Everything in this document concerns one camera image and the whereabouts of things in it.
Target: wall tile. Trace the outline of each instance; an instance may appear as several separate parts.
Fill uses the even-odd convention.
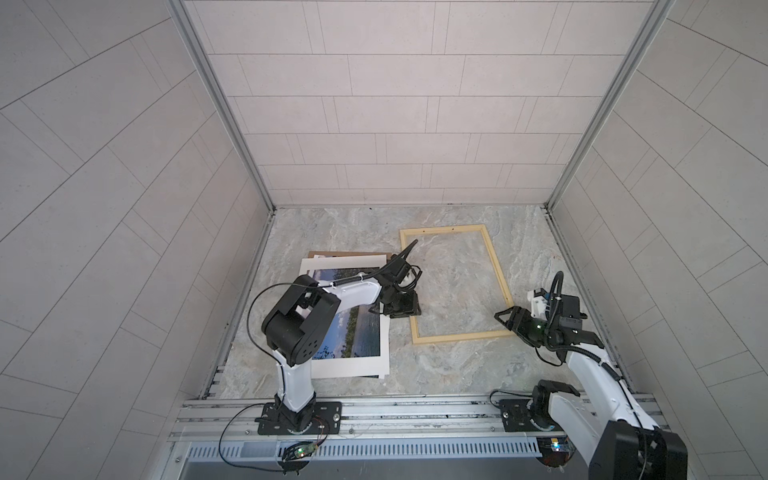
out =
[[[467,55],[462,95],[557,95],[572,57]]]
[[[607,226],[600,227],[587,245],[628,322],[654,305]]]
[[[760,263],[710,292],[710,298],[765,369],[768,352],[762,339],[766,338],[768,326],[762,314],[764,302],[759,283],[764,280],[768,280],[768,266]]]
[[[516,164],[512,166],[507,187],[554,188],[562,171],[562,165]]]
[[[27,478],[61,420],[0,409],[0,464],[7,478]]]
[[[310,36],[312,53],[326,53],[326,41],[323,39],[323,26],[320,24],[320,13],[317,8],[317,2],[302,2],[302,6],[304,7],[306,31]]]
[[[159,259],[118,225],[5,372],[79,392]]]
[[[697,112],[763,162],[768,161],[768,66],[739,57]]]
[[[762,261],[763,259],[747,246],[717,264],[697,280],[701,288],[709,293]]]
[[[152,345],[160,348],[163,346],[167,333],[160,327],[141,318],[139,315],[128,312],[120,327],[133,333],[135,336],[147,340]]]
[[[760,474],[765,476],[768,472],[766,470],[768,462],[765,459],[765,445],[760,442],[760,429],[756,426],[765,425],[768,422],[768,415],[766,415],[760,401],[760,399],[768,396],[768,376],[765,372],[756,373],[710,387],[710,392],[744,444]],[[740,394],[735,396],[734,392],[740,392]],[[749,468],[749,463],[745,463],[746,466],[737,465],[737,467],[740,466],[745,469],[745,471],[738,472],[739,474],[748,473],[746,468]]]
[[[580,269],[584,268],[590,260],[592,260],[592,254],[587,248],[584,239],[581,238],[581,233],[578,231],[571,214],[568,213],[568,208],[566,208],[565,203],[558,202],[558,204],[555,205],[553,216],[560,227],[560,231],[563,234],[565,241],[568,242],[568,249],[573,255],[576,267]]]
[[[264,167],[272,188],[339,188],[336,170],[325,165],[270,165]]]
[[[433,165],[433,188],[495,187],[501,165]]]
[[[365,196],[360,189],[343,190],[291,190],[290,196],[297,205],[351,205],[361,204]]]
[[[632,320],[629,322],[629,327],[632,329],[632,333],[637,335],[640,332],[645,331],[646,329],[656,325],[664,318],[661,315],[661,312],[659,311],[659,308],[657,306],[654,306],[653,308],[649,309],[647,312],[640,315],[638,318]]]
[[[345,55],[238,55],[252,95],[351,95]]]
[[[637,335],[696,453],[742,449],[738,438],[696,374],[667,322]]]
[[[761,47],[765,29],[760,21],[768,15],[768,5],[754,0],[713,0],[705,5],[693,23],[693,30],[768,63],[768,52]]]
[[[79,65],[88,60],[88,54],[85,53],[85,50],[47,0],[25,0],[25,3],[35,13],[35,17],[43,24],[45,30],[56,40],[58,46],[72,60],[72,63]]]
[[[221,121],[221,117],[216,113],[200,127],[200,136],[211,155],[213,155],[216,165],[219,166],[227,158],[232,150],[232,140],[230,140],[227,130]]]
[[[518,188],[516,204],[543,204],[552,194],[550,188]]]
[[[137,234],[147,245],[152,247],[152,250],[157,252],[158,255],[162,255],[168,247],[168,242],[163,240],[163,237],[154,231],[149,223],[139,217],[135,211],[130,210],[127,213],[125,218],[123,218],[123,224],[130,228],[133,233]]]
[[[303,134],[299,143],[306,164],[376,163],[373,134]]]
[[[349,56],[355,95],[458,95],[463,68],[463,55]]]
[[[192,206],[192,215],[194,215],[200,221],[200,223],[203,224],[205,230],[208,230],[208,233],[210,233],[212,237],[218,235],[219,227],[217,227],[214,221],[211,220],[210,215],[208,215],[208,213],[203,210],[200,202],[195,202],[195,205]]]
[[[70,177],[0,243],[0,317],[36,328],[142,191],[108,149]]]
[[[203,79],[200,78],[200,72],[195,71],[190,74],[190,76],[187,77],[187,83],[190,85],[192,93],[194,93],[194,97],[197,99],[197,104],[203,109],[205,116],[209,117],[213,115],[214,112],[216,112],[216,107],[214,106],[214,101],[210,97],[210,92],[205,88],[205,85],[203,85]]]
[[[600,167],[586,192],[622,249],[650,225],[645,212],[607,165]]]
[[[581,233],[585,232],[594,219],[598,217],[598,210],[578,182],[571,180],[568,184],[568,188],[563,193],[563,203],[568,208],[568,212]]]
[[[512,133],[522,106],[520,97],[442,97],[437,131]]]
[[[149,187],[204,122],[192,90],[182,82],[132,121],[108,146]]]
[[[446,188],[442,201],[446,204],[513,204],[517,188]]]
[[[319,2],[326,53],[430,54],[435,4]]]
[[[326,123],[328,124],[328,133],[339,133],[339,118],[336,116],[336,102],[333,97],[323,97],[323,110],[326,114]]]
[[[539,97],[525,130],[539,134],[580,134],[598,107],[598,97]]]
[[[640,161],[637,162],[637,165],[634,166],[629,175],[627,175],[627,178],[622,182],[627,190],[632,190],[637,184],[637,181],[645,175],[645,172],[648,171],[648,168],[650,168],[657,158],[660,158],[659,154],[657,154],[653,148],[649,148],[648,151],[645,152],[645,155],[643,155]]]
[[[602,97],[608,90],[621,55],[576,55],[568,69],[563,86],[558,92],[566,96]]]
[[[221,291],[224,280],[227,279],[227,272],[230,269],[240,241],[243,239],[246,226],[235,213],[235,210],[230,210],[221,226],[221,230],[219,230],[219,234],[214,240],[214,244],[205,257],[203,266],[200,268],[200,275],[216,291]]]
[[[70,147],[61,141],[61,138],[57,137],[21,100],[3,108],[0,114],[24,132],[24,135],[35,142],[35,145],[68,174],[73,174],[82,166],[83,161],[80,157],[74,154]]]
[[[193,2],[214,53],[312,53],[301,2]]]
[[[448,36],[448,15],[450,3],[435,3],[435,19],[432,22],[432,54],[445,54],[445,40]]]
[[[232,150],[197,200],[217,227],[221,227],[240,189],[248,180],[243,161]]]
[[[427,97],[336,97],[335,102],[339,130],[343,133],[425,130]]]
[[[598,304],[599,314],[603,319],[602,325],[610,335],[608,342],[618,351],[623,364],[632,365],[642,360],[644,358],[643,350],[627,325],[627,320],[616,304],[616,300],[614,300],[614,296],[608,288],[608,284],[605,283],[598,266],[592,261],[581,271],[581,274]]]
[[[378,188],[365,190],[366,205],[441,204],[442,188]]]
[[[252,95],[238,55],[208,55],[225,95]]]
[[[245,231],[243,241],[240,242],[240,247],[235,253],[235,260],[232,260],[232,266],[227,274],[227,280],[229,280],[237,289],[242,289],[246,279],[246,274],[253,262],[253,253],[256,251],[256,247],[259,246],[259,241],[263,233],[264,225],[269,217],[269,211],[264,203],[261,203],[256,209],[256,213],[250,219],[248,229]]]
[[[451,4],[447,54],[539,54],[555,4]]]
[[[660,158],[637,182],[632,195],[694,276],[745,246],[736,232]]]
[[[119,0],[51,0],[50,3],[91,57],[168,18],[165,5],[150,0],[131,4]]]
[[[463,164],[468,143],[469,134],[389,134],[387,163]]]
[[[739,337],[663,237],[658,237],[640,252],[632,260],[632,266],[695,367],[745,350]]]
[[[758,473],[750,456],[741,452],[710,453],[699,455],[708,474],[712,475],[755,475]]]
[[[627,179],[649,148],[616,112],[605,121],[593,146],[621,181]]]
[[[402,188],[419,188],[422,183],[421,165],[347,165],[346,174],[349,188],[387,188],[384,178],[398,179]]]
[[[725,75],[725,72],[728,71],[730,66],[733,65],[739,57],[739,52],[726,47],[725,50],[723,50],[723,53],[720,54],[720,57],[718,57],[712,67],[710,67],[709,71],[707,71],[707,74],[704,75],[704,78],[702,78],[699,84],[696,85],[694,91],[692,91],[690,95],[688,95],[688,98],[685,99],[685,104],[694,110],[699,108],[699,105],[701,105],[704,98],[710,94],[717,82],[720,81],[723,75]]]
[[[213,242],[194,215],[187,217],[132,310],[169,331]]]
[[[643,251],[645,247],[648,246],[648,244],[654,240],[656,240],[656,237],[661,235],[659,233],[659,230],[651,224],[643,233],[640,234],[638,238],[634,240],[634,242],[629,244],[629,247],[624,249],[624,255],[627,256],[629,260],[632,260],[637,256],[638,253]]]
[[[242,219],[243,219],[243,216],[241,216],[241,215],[240,215],[240,214],[238,214],[237,212],[235,212],[235,213],[236,213],[236,214],[237,214],[237,215],[240,217],[240,221],[243,221],[243,220],[242,220]],[[205,279],[204,279],[202,276],[200,276],[199,274],[198,274],[198,275],[195,277],[195,279],[194,279],[194,283],[192,283],[192,285],[194,285],[194,287],[195,287],[196,289],[198,289],[198,290],[200,291],[200,293],[202,293],[203,295],[205,295],[205,297],[206,297],[208,300],[210,300],[211,302],[215,302],[215,301],[216,301],[216,298],[219,296],[219,291],[218,291],[218,290],[216,290],[215,288],[213,288],[213,287],[210,285],[210,283],[208,283],[208,282],[207,282],[207,280],[205,280]]]
[[[141,387],[135,409],[168,415],[213,307],[205,295],[194,287],[190,289],[157,361]]]
[[[698,369],[699,376],[706,386],[717,385],[762,371],[760,364],[749,352],[742,352]]]
[[[328,133],[320,97],[237,97],[237,105],[252,134]]]
[[[125,42],[43,85],[24,102],[87,160],[160,96],[138,53]]]
[[[723,52],[724,46],[674,22],[665,22],[639,70],[685,101]]]
[[[64,418],[77,395],[0,375],[0,407]]]
[[[141,33],[152,55],[160,64],[165,78],[171,85],[184,80],[194,71],[194,63],[171,19]]]
[[[134,210],[170,242],[210,178],[208,166],[188,141],[136,202]]]
[[[0,320],[0,369],[5,369],[30,335],[27,330]]]
[[[615,111],[673,167],[710,125],[645,76],[635,73]]]
[[[768,258],[765,164],[713,128],[677,171],[758,255]]]
[[[646,3],[575,2],[554,52],[624,55],[648,8]]]
[[[184,375],[184,380],[181,383],[182,390],[199,395],[208,387],[205,382],[214,370],[218,347],[224,333],[227,332],[227,326],[233,320],[232,315],[239,294],[240,290],[236,289],[232,283],[224,283],[221,295],[214,305],[214,310],[208,318],[203,335],[200,337],[200,342],[197,343],[187,373]]]
[[[554,11],[554,17],[547,30],[547,39],[544,41],[544,47],[541,49],[542,55],[552,55],[554,50],[558,47],[560,42],[560,36],[563,33],[563,27],[568,20],[568,15],[571,13],[572,2],[559,2],[556,4],[557,8]]]
[[[95,478],[156,356],[157,347],[118,330],[29,478]]]
[[[139,478],[156,441],[156,435],[121,430],[97,479]]]
[[[69,178],[44,151],[0,115],[0,238]]]
[[[72,68],[74,64],[22,0],[6,2],[0,44],[0,105],[6,105]]]

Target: black bracket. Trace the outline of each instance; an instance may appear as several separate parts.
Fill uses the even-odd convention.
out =
[[[341,402],[316,402],[312,409],[312,417],[320,417],[325,420],[323,422],[317,422],[313,420],[306,431],[301,432],[301,435],[336,435],[339,433],[341,424]],[[295,432],[291,432],[287,425],[282,425],[278,422],[277,410],[275,409],[275,403],[267,403],[261,411],[261,419],[264,422],[259,422],[259,435],[294,435]]]

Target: cable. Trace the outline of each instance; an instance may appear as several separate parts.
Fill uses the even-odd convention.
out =
[[[507,395],[514,395],[514,396],[522,397],[524,399],[532,399],[533,398],[530,395],[522,395],[520,393],[509,392],[508,390],[493,389],[493,390],[491,390],[491,394],[488,395],[488,402],[490,402],[490,404],[493,405],[494,407],[496,407],[497,409],[502,409],[502,408],[501,408],[501,406],[498,403],[493,403],[492,397],[496,393],[506,393]]]
[[[253,465],[236,465],[236,464],[230,462],[229,460],[227,460],[226,458],[224,458],[224,455],[221,455],[221,440],[224,438],[224,433],[227,432],[227,429],[229,428],[229,426],[232,425],[232,422],[234,422],[235,419],[238,416],[240,416],[241,413],[245,412],[246,410],[252,409],[253,407],[256,407],[256,406],[264,406],[264,405],[265,405],[264,403],[254,403],[253,405],[248,405],[246,408],[240,410],[238,413],[235,414],[234,417],[232,417],[232,419],[227,423],[227,426],[224,427],[224,430],[221,431],[221,436],[219,437],[219,446],[218,446],[219,456],[221,457],[222,460],[224,460],[224,463],[226,463],[227,465],[232,465],[233,467],[237,467],[237,468],[251,468],[253,470],[259,470],[260,472],[285,473],[286,470],[283,469],[283,468],[280,469],[280,470],[274,470],[272,468],[254,467]],[[255,422],[264,422],[264,420],[262,420],[262,419],[253,419],[253,420]]]

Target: ventilated metal panel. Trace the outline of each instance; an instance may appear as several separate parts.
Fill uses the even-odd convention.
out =
[[[222,442],[221,452],[230,462],[264,462],[279,458],[295,442],[263,440]],[[333,439],[312,456],[322,460],[386,460],[408,458],[510,458],[540,457],[536,438],[488,437],[466,439]],[[190,462],[220,462],[216,442],[194,442]]]

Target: marble floor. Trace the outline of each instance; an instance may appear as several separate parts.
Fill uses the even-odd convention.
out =
[[[549,288],[558,270],[565,272],[563,292],[578,294],[540,207],[437,206],[278,210],[250,298],[272,283],[296,278],[301,259],[311,250],[397,253],[402,228],[475,223],[488,228],[516,304],[527,303],[529,290]],[[500,325],[492,314],[506,306],[498,282],[490,277],[488,265],[481,262],[483,256],[487,258],[482,241],[438,237],[420,238],[409,257],[425,271],[417,289],[423,309],[420,335],[497,329]],[[266,341],[260,332],[261,321],[284,290],[277,287],[268,291],[253,308],[251,331],[263,346]],[[468,326],[457,324],[456,319],[466,320]],[[543,363],[515,336],[413,345],[408,319],[393,319],[389,351],[388,376],[316,379],[313,384],[318,396],[488,392],[494,388],[530,391],[539,379],[581,387],[570,370]],[[542,354],[554,359],[550,353]],[[269,398],[275,391],[274,361],[248,340],[243,318],[217,397]]]

